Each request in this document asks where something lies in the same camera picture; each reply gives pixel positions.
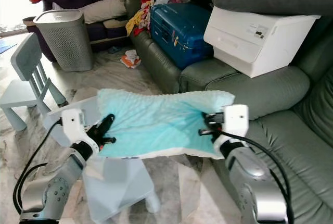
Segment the child chair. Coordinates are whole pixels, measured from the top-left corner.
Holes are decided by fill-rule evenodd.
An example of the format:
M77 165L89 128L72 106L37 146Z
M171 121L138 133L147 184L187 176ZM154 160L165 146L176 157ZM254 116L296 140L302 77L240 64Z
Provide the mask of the child chair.
M0 98L0 108L16 131L27 127L12 108L37 105L42 115L50 112L43 102L47 90L59 107L67 105L66 98L45 74L41 63L42 51L35 33L29 33L11 57L11 64L21 80L13 80Z

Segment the blue mat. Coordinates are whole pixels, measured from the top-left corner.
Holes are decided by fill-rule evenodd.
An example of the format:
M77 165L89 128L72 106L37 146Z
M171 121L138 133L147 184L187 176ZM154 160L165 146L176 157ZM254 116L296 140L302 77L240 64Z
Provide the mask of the blue mat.
M199 136L205 128L204 113L220 112L233 103L234 96L224 91L195 91L174 95L138 95L124 90L98 92L98 109L103 117L115 115L100 156L152 158L179 154L222 158L215 152L211 136Z
M7 39L1 39L0 40L0 54L5 52L6 50L10 49L11 47L15 46L17 43L15 43L13 40L7 40Z

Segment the sofa armrest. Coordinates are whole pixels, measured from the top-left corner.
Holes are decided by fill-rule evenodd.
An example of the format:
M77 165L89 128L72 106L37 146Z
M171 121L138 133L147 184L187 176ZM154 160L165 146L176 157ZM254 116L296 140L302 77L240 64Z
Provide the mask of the sofa armrest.
M235 95L235 104L249 107L249 120L290 109L310 87L308 76L298 67L288 66L258 77L244 74L210 82L206 90L224 90Z
M141 9L141 0L125 0L127 18L131 19Z
M203 91L210 82L234 74L239 72L233 67L216 58L208 58L189 65L182 71L180 92Z

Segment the white pillow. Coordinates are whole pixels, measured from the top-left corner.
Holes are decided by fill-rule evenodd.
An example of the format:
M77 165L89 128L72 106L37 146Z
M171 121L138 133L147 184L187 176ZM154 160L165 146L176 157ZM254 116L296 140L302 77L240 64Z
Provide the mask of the white pillow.
M85 23L101 22L126 15L125 0L102 0L86 5L81 10Z

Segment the gray laundry basket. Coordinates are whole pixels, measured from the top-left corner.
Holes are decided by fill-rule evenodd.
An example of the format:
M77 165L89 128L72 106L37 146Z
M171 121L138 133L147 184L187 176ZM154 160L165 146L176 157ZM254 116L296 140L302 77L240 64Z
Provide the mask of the gray laundry basket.
M93 53L81 11L49 10L33 22L64 71L92 69Z

